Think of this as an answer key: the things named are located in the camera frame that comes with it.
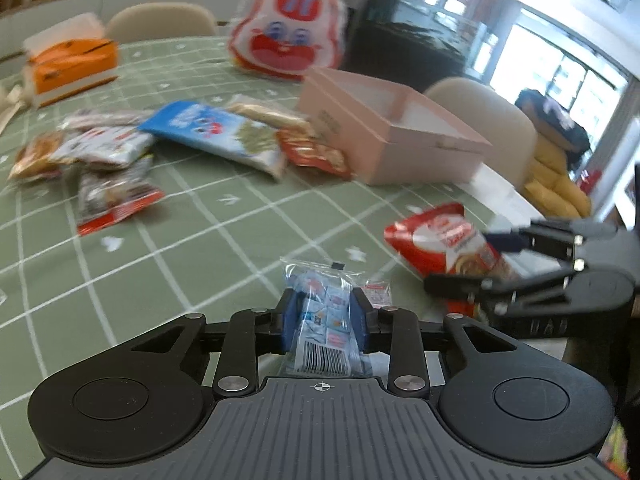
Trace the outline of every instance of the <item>pink box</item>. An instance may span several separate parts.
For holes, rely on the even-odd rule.
[[[309,70],[298,109],[366,184],[469,182],[493,149],[412,88],[350,72]]]

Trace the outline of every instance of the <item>barcode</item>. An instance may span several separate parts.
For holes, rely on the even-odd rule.
[[[337,348],[328,348],[305,341],[303,371],[313,374],[348,376],[346,355]]]

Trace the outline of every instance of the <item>ridged gray panel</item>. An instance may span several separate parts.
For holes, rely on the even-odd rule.
[[[376,379],[268,379],[224,400],[197,436],[151,462],[91,468],[49,460],[33,480],[616,480],[594,458],[518,467],[463,447],[422,400]]]

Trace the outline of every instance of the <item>chair backrest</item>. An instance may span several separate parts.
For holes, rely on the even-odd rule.
[[[463,77],[437,82],[424,93],[494,146],[485,163],[516,189],[526,183],[538,133],[529,118],[488,86]]]
[[[140,4],[121,10],[107,24],[106,36],[119,43],[187,36],[217,36],[213,14],[194,4]]]

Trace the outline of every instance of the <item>orange box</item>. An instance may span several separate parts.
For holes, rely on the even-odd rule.
[[[81,14],[25,40],[25,94],[35,107],[117,78],[118,46],[104,37],[98,18]]]
[[[298,109],[370,185],[469,182],[491,144],[408,86],[313,68]]]

